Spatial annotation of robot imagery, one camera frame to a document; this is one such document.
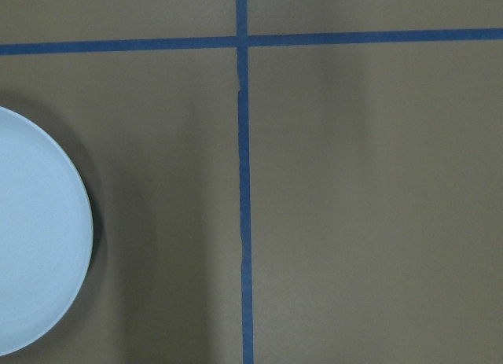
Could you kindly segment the blue plate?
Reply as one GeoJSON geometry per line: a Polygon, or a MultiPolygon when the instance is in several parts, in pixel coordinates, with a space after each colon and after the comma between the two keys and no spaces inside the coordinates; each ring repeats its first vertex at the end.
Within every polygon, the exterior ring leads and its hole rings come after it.
{"type": "Polygon", "coordinates": [[[1,353],[48,333],[90,264],[94,225],[75,165],[42,128],[1,110],[1,353]]]}

